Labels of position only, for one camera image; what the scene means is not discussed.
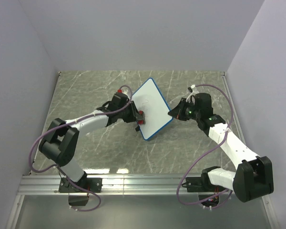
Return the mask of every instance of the purple cable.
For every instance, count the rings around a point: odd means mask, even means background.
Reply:
[[[128,103],[127,103],[124,107],[122,107],[122,108],[120,108],[120,109],[118,109],[118,110],[116,110],[116,111],[112,111],[112,112],[89,114],[89,115],[86,115],[86,116],[84,116],[84,117],[79,118],[77,121],[73,121],[73,122],[70,122],[70,123],[66,123],[66,124],[63,124],[63,125],[54,127],[54,128],[52,128],[52,129],[50,129],[50,130],[44,132],[42,135],[40,135],[40,136],[36,139],[36,141],[33,143],[32,147],[31,147],[31,150],[30,150],[30,153],[29,153],[29,167],[30,167],[30,169],[31,169],[33,172],[35,172],[35,173],[43,173],[43,172],[49,170],[49,169],[52,168],[52,167],[57,167],[57,169],[62,172],[62,170],[59,168],[59,166],[58,166],[57,164],[50,165],[49,167],[47,167],[47,168],[45,168],[45,169],[42,169],[42,170],[36,170],[36,169],[33,167],[33,164],[32,164],[32,154],[33,154],[33,152],[34,152],[34,149],[35,149],[36,145],[37,145],[37,144],[39,143],[39,141],[40,141],[42,138],[44,138],[47,134],[49,134],[49,133],[51,133],[51,132],[53,132],[53,131],[55,131],[55,130],[64,128],[64,127],[69,126],[69,125],[73,125],[73,124],[75,124],[75,123],[77,123],[77,122],[80,122],[80,121],[82,121],[82,120],[85,120],[85,119],[87,119],[87,118],[91,118],[91,117],[95,117],[95,116],[100,116],[100,115],[112,115],[112,114],[115,114],[115,113],[118,113],[118,112],[124,110],[124,109],[125,109],[126,107],[128,107],[128,105],[132,102],[133,92],[132,92],[131,88],[130,88],[129,86],[127,86],[127,85],[121,86],[120,89],[122,89],[123,87],[127,87],[127,88],[129,89],[129,91],[130,91],[129,101],[128,101]],[[67,178],[67,180],[70,182],[70,184],[73,185],[75,188],[77,188],[77,189],[79,189],[79,190],[81,190],[81,191],[83,191],[83,192],[91,193],[91,194],[93,194],[94,196],[96,196],[96,197],[99,199],[98,205],[95,206],[94,208],[87,209],[87,210],[77,209],[78,211],[93,211],[93,210],[97,209],[97,208],[100,206],[100,204],[101,204],[101,198],[100,198],[96,193],[91,192],[91,191],[89,191],[89,190],[86,190],[86,189],[84,189],[84,188],[81,188],[81,187],[79,187],[78,185],[76,185],[74,182],[72,182],[67,176],[66,176],[66,178]]]
[[[215,88],[215,89],[219,90],[219,91],[224,95],[224,97],[227,99],[227,101],[228,101],[228,103],[229,103],[229,105],[230,105],[230,109],[231,109],[231,118],[230,118],[230,122],[228,123],[228,126],[227,126],[227,128],[229,128],[229,127],[231,126],[232,122],[233,122],[233,107],[232,107],[232,104],[231,104],[230,99],[229,99],[228,96],[224,93],[224,91],[221,90],[219,87],[216,87],[216,86],[211,85],[211,84],[199,84],[199,85],[196,85],[196,87],[201,87],[201,86],[209,86],[209,87]],[[225,193],[225,192],[228,191],[228,189],[225,189],[224,191],[219,192],[219,193],[217,193],[217,194],[214,194],[214,195],[212,195],[211,197],[208,197],[208,198],[205,198],[205,199],[196,201],[196,202],[183,202],[182,200],[180,200],[180,197],[179,197],[180,187],[181,187],[181,185],[182,185],[184,179],[186,178],[186,176],[187,176],[187,175],[190,173],[190,171],[192,170],[192,168],[198,163],[198,161],[200,161],[200,160],[201,160],[202,158],[204,158],[206,155],[208,155],[209,153],[211,153],[211,152],[213,152],[214,150],[218,149],[218,148],[226,141],[227,137],[228,137],[228,132],[225,133],[224,139],[222,140],[221,143],[219,143],[219,144],[218,144],[217,146],[215,146],[213,149],[208,150],[207,152],[205,152],[204,154],[202,154],[199,158],[197,158],[197,159],[194,161],[194,163],[189,167],[189,169],[186,171],[186,173],[183,175],[183,177],[181,178],[181,180],[180,180],[180,182],[179,182],[179,184],[178,184],[177,192],[176,192],[176,194],[177,194],[177,199],[178,199],[178,201],[179,201],[180,203],[182,203],[182,204],[184,204],[184,205],[196,205],[196,204],[200,204],[200,203],[202,203],[202,202],[205,202],[205,201],[207,201],[207,200],[210,199],[210,198],[217,197],[217,196],[219,196],[219,195],[221,195],[221,194],[223,194],[223,193]],[[222,205],[230,198],[231,194],[232,194],[232,191],[230,192],[230,194],[228,195],[227,199],[226,199],[224,202],[222,202],[221,204],[219,204],[219,205],[217,205],[217,206],[215,206],[215,207],[213,207],[213,208],[218,208],[218,207],[222,206]]]

